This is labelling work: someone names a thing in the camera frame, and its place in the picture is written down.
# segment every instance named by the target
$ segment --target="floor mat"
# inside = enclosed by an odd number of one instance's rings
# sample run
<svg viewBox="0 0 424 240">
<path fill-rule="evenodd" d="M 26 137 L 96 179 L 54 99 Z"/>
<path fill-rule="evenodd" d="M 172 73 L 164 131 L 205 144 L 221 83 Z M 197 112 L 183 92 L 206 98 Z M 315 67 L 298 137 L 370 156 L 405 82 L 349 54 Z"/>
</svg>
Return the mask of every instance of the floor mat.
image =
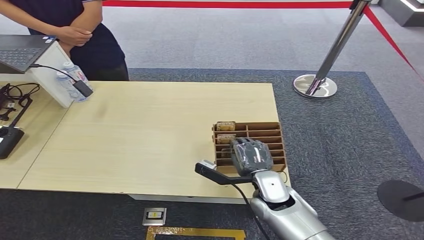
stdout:
<svg viewBox="0 0 424 240">
<path fill-rule="evenodd" d="M 422 240 L 424 223 L 410 223 L 379 203 L 378 185 L 424 183 L 424 162 L 363 72 L 332 72 L 338 93 L 311 100 L 292 90 L 305 71 L 129 70 L 133 81 L 272 83 L 293 187 L 317 210 L 338 240 Z M 146 207 L 168 208 L 168 227 L 239 229 L 263 239 L 244 205 L 135 201 L 126 195 L 0 191 L 5 240 L 145 239 Z M 158 235 L 157 239 L 225 238 Z"/>
</svg>

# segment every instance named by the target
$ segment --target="wooden table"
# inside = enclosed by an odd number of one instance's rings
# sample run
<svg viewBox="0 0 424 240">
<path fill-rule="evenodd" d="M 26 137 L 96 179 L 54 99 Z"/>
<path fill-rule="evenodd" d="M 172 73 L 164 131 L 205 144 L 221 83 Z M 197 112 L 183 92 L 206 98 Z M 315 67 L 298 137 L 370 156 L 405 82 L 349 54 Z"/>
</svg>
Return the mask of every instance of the wooden table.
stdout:
<svg viewBox="0 0 424 240">
<path fill-rule="evenodd" d="M 233 187 L 194 172 L 199 160 L 214 160 L 211 126 L 279 121 L 270 83 L 93 85 L 94 95 L 69 108 L 19 189 L 240 199 Z"/>
<path fill-rule="evenodd" d="M 27 93 L 32 86 L 23 86 L 21 89 Z M 9 158 L 0 159 L 0 188 L 3 189 L 15 189 L 19 186 L 67 111 L 43 89 L 31 95 L 31 98 L 34 99 L 33 103 L 17 124 L 25 135 Z M 15 108 L 17 111 L 9 115 L 10 121 L 0 121 L 0 126 L 8 126 L 18 115 L 21 107 L 16 104 Z"/>
</svg>

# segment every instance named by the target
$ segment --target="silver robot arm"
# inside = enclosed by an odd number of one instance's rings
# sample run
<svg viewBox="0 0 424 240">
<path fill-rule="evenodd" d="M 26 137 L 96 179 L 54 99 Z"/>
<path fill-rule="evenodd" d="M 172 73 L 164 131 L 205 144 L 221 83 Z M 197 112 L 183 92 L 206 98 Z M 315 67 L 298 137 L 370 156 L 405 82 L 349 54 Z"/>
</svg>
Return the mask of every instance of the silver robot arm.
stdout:
<svg viewBox="0 0 424 240">
<path fill-rule="evenodd" d="M 274 171 L 253 175 L 258 187 L 250 201 L 255 215 L 282 240 L 334 240 L 317 212 Z"/>
<path fill-rule="evenodd" d="M 256 189 L 250 201 L 253 212 L 282 240 L 335 240 L 317 212 L 271 170 L 273 160 L 266 144 L 240 137 L 232 141 L 231 147 L 240 177 L 223 175 L 208 161 L 197 163 L 196 173 L 220 185 L 252 183 Z"/>
</svg>

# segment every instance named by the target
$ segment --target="plastic bottle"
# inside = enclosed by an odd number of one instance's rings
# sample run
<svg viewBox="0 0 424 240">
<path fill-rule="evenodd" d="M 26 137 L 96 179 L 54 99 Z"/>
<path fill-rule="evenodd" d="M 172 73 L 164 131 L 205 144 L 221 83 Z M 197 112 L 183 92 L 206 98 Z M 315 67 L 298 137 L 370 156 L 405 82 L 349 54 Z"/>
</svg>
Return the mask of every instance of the plastic bottle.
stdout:
<svg viewBox="0 0 424 240">
<path fill-rule="evenodd" d="M 84 75 L 83 71 L 79 66 L 75 65 L 71 61 L 67 61 L 63 64 L 63 69 L 67 71 L 69 75 L 71 75 L 75 80 L 83 81 L 91 90 L 94 90 L 86 75 Z"/>
<path fill-rule="evenodd" d="M 87 100 L 86 97 L 84 97 L 81 92 L 79 92 L 74 86 L 73 86 L 73 80 L 65 75 L 67 74 L 67 71 L 58 71 L 57 72 L 57 81 L 60 83 L 60 85 L 66 89 L 69 96 L 76 102 L 83 102 Z"/>
</svg>

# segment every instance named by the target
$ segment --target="person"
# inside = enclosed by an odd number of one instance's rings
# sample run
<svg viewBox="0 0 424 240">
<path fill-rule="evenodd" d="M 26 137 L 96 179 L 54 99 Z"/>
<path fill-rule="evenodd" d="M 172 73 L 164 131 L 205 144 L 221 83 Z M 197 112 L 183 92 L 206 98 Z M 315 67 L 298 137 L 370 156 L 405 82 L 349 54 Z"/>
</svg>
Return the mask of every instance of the person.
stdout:
<svg viewBox="0 0 424 240">
<path fill-rule="evenodd" d="M 102 24 L 102 0 L 0 0 L 0 14 L 32 35 L 57 36 L 89 81 L 128 81 L 125 54 Z"/>
</svg>

